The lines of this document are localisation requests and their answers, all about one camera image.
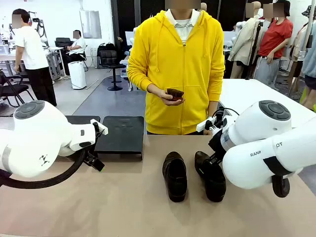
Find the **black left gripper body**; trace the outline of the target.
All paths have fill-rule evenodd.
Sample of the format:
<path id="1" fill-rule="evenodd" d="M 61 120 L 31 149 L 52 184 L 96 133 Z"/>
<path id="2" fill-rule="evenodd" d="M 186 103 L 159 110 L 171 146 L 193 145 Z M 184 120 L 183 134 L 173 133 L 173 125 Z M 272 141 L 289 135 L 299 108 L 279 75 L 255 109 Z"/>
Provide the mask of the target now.
<path id="1" fill-rule="evenodd" d="M 95 143 L 87 148 L 85 148 L 87 158 L 96 159 L 98 158 L 98 153 L 95 151 L 95 147 L 98 141 L 98 138 L 101 136 L 101 131 L 98 130 L 95 132 L 96 138 Z"/>

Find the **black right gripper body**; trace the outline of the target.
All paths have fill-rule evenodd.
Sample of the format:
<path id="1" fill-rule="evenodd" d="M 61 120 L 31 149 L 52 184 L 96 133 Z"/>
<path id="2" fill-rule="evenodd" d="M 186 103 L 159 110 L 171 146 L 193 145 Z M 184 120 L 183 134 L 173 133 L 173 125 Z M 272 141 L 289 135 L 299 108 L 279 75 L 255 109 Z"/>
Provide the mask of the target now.
<path id="1" fill-rule="evenodd" d="M 211 140 L 209 141 L 209 147 L 215 152 L 216 158 L 223 158 L 226 151 L 221 144 L 221 136 L 223 132 L 220 129 L 216 134 L 213 135 Z"/>

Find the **person's right hand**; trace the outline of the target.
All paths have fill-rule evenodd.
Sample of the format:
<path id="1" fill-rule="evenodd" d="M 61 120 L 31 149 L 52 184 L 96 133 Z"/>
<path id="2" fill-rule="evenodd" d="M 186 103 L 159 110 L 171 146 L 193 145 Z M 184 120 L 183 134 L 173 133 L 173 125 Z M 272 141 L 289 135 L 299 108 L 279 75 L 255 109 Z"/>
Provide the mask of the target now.
<path id="1" fill-rule="evenodd" d="M 153 92 L 153 94 L 159 97 L 163 101 L 163 103 L 167 106 L 179 106 L 183 104 L 185 101 L 184 99 L 173 101 L 173 96 L 167 94 L 166 91 L 161 90 L 161 89 L 158 89 L 157 91 Z"/>

